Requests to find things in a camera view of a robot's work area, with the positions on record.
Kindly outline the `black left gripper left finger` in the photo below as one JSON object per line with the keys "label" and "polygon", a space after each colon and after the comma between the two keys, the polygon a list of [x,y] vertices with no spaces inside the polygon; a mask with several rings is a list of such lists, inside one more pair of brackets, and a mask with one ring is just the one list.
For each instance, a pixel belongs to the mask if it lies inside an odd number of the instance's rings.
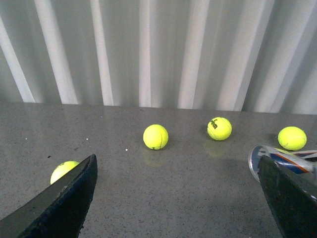
{"label": "black left gripper left finger", "polygon": [[77,238],[98,177],[93,154],[0,221],[2,238]]}

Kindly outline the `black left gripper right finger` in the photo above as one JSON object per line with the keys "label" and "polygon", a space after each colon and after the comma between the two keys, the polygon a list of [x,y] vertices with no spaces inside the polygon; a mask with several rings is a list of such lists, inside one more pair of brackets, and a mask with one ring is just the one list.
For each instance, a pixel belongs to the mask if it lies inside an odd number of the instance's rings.
{"label": "black left gripper right finger", "polygon": [[317,236],[317,186],[268,156],[258,165],[266,201],[284,238]]}

